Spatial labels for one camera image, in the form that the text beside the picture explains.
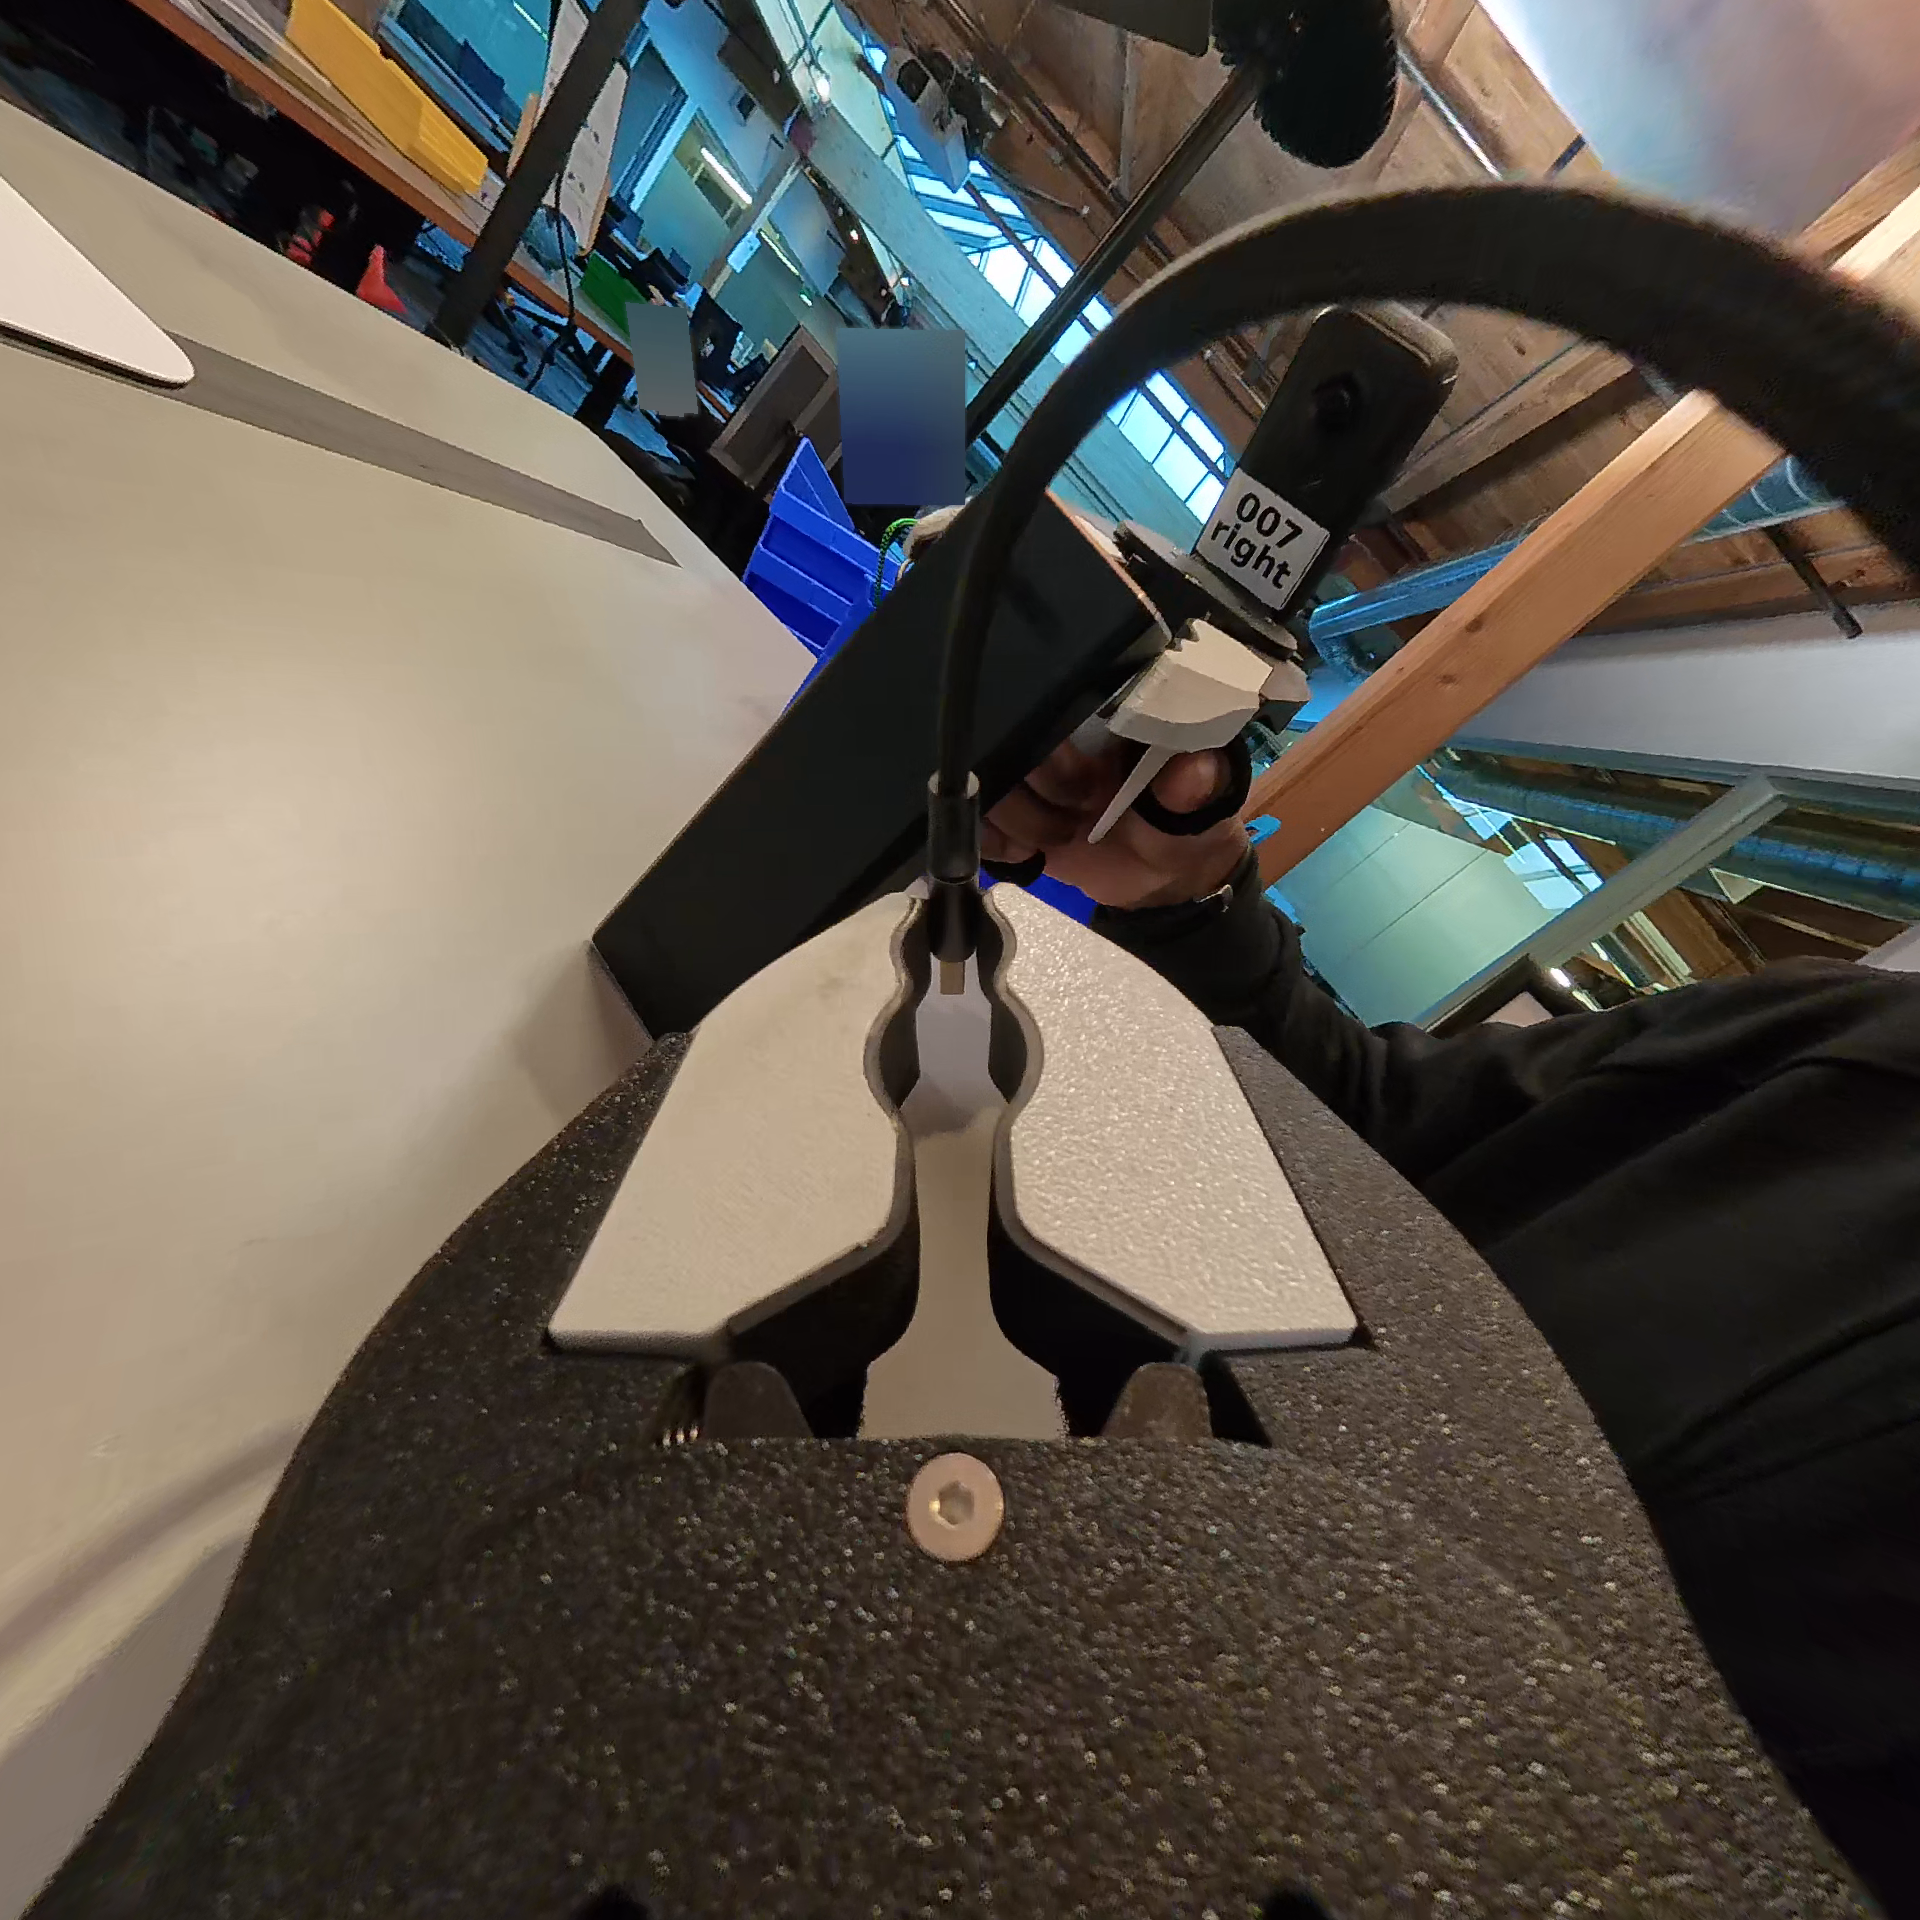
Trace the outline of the yellow bin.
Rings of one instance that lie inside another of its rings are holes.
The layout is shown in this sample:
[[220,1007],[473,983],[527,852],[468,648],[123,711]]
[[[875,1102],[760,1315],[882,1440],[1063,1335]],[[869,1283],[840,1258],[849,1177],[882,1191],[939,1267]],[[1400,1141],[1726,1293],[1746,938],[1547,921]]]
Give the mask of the yellow bin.
[[468,134],[331,1],[290,1],[286,39],[394,146],[448,191],[477,196],[487,160]]

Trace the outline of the grey desk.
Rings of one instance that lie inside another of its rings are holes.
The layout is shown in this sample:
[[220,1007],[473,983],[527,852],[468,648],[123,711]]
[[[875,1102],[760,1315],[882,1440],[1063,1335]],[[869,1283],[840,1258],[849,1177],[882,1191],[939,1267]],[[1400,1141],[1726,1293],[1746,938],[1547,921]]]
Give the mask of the grey desk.
[[3,1916],[342,1363],[636,1059],[591,933],[803,680],[555,406],[3,107],[179,390],[3,345]]

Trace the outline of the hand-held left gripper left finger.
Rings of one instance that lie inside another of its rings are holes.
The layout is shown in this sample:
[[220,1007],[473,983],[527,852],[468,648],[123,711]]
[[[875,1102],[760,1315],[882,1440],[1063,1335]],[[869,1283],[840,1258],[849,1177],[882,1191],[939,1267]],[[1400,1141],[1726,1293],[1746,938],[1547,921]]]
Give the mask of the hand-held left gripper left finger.
[[846,1397],[918,1301],[919,899],[758,971],[688,1035],[546,1331],[568,1351],[772,1363]]

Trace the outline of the person's right forearm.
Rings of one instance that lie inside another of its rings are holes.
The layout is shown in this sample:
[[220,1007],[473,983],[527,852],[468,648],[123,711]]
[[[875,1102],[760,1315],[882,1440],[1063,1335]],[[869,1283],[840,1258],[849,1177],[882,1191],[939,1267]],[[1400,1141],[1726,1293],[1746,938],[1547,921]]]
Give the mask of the person's right forearm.
[[1662,1084],[1622,1073],[1633,1032],[1601,1016],[1437,1035],[1367,1026],[1310,982],[1296,928],[1258,879],[1199,899],[1100,906],[1093,928],[1151,962],[1219,1026],[1244,1030],[1455,1220],[1523,1209],[1662,1141]]

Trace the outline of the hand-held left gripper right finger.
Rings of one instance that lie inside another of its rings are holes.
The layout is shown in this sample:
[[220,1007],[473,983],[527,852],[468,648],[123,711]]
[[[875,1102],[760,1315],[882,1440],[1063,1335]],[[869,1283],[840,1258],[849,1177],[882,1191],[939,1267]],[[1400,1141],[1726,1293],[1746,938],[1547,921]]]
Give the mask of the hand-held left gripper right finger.
[[1213,1025],[1025,888],[982,906],[989,1290],[1059,1403],[1113,1405],[1145,1362],[1348,1345],[1357,1313]]

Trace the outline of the black USB hub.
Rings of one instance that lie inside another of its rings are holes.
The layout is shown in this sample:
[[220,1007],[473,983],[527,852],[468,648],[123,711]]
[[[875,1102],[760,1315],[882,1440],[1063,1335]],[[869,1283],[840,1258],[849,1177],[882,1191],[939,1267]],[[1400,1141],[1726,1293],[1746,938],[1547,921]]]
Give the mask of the black USB hub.
[[[923,874],[943,644],[968,535],[919,558],[593,937],[652,1039]],[[998,802],[1165,643],[1097,521],[1047,494],[1022,530],[980,664],[975,759]]]

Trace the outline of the black post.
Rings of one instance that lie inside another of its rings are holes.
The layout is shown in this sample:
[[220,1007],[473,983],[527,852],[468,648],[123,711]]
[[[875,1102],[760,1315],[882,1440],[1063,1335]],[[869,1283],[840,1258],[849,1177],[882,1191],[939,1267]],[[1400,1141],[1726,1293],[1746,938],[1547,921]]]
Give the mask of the black post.
[[471,325],[505,284],[529,221],[563,177],[577,134],[609,83],[613,65],[622,62],[643,12],[643,1],[600,1],[586,12],[582,35],[550,91],[537,101],[525,144],[503,180],[498,200],[471,239],[464,264],[448,284],[428,336],[450,349],[464,349]]

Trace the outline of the white paper sign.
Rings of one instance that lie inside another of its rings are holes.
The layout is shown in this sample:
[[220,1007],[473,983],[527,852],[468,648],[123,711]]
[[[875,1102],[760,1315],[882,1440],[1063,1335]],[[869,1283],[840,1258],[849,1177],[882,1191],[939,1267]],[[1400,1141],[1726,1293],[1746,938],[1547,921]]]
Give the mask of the white paper sign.
[[[536,92],[523,101],[518,128],[511,144],[511,168],[518,166],[523,146],[537,126],[539,114],[550,103],[555,89],[564,78],[566,65],[573,60],[582,37],[589,31],[591,12],[597,3],[557,1],[550,6],[550,30],[546,35],[545,65]],[[575,132],[566,160],[563,162],[555,186],[545,203],[548,214],[543,220],[550,225],[559,220],[568,257],[586,257],[591,250],[604,203],[609,203],[611,159],[616,146],[618,125],[627,92],[629,60],[627,39],[632,37],[636,21],[627,22],[624,35],[611,51],[609,73],[604,74],[593,105],[588,108],[582,130]]]

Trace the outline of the black boom stand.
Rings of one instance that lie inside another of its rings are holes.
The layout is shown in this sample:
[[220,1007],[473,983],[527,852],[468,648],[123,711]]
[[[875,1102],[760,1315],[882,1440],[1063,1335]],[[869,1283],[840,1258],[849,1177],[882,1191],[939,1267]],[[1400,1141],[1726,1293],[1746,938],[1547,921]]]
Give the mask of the black boom stand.
[[1226,80],[1160,166],[1127,193],[1091,252],[973,395],[968,438],[977,438],[1039,370],[1066,325],[1104,293],[1238,119],[1255,117],[1283,153],[1332,169],[1359,160],[1382,137],[1394,107],[1398,51],[1385,1],[1073,3],[1070,8],[1192,56],[1215,51]]

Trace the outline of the person's right hand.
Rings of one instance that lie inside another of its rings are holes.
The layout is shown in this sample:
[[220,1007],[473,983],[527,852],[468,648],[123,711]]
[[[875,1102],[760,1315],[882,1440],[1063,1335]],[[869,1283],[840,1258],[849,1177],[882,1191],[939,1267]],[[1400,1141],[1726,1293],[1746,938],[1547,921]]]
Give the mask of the person's right hand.
[[1091,840],[1133,761],[1124,740],[1097,750],[1059,741],[984,813],[978,852],[1009,865],[1039,858],[1045,876],[1117,910],[1213,892],[1233,876],[1247,845],[1246,827],[1235,815],[1197,833],[1170,835],[1131,806]]

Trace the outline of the person's black jacket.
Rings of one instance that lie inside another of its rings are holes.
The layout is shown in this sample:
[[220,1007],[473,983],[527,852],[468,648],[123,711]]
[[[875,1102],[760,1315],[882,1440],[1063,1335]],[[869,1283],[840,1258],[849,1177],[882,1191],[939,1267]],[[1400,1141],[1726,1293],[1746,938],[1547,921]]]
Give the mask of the person's black jacket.
[[1891,1916],[1918,1867],[1918,992],[1782,965],[1622,1005],[1662,1141],[1452,1225],[1618,1455],[1726,1688]]

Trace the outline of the wooden beam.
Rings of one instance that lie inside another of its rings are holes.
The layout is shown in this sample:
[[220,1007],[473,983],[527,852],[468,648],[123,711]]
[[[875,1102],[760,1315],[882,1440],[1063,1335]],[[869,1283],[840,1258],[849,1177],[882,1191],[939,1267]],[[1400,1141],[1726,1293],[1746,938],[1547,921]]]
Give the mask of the wooden beam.
[[1783,453],[1916,562],[1916,193],[1814,266],[1735,230],[1574,241],[1577,266],[1649,275],[1622,354],[1685,394],[1260,777],[1283,879],[1403,774],[1575,636]]

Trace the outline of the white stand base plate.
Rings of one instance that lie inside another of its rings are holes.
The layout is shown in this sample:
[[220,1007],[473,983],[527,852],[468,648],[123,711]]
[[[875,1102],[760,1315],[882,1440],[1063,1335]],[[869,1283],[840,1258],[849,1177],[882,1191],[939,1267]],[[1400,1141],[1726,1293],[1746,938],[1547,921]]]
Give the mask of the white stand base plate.
[[193,363],[34,203],[1,182],[1,331],[163,390]]

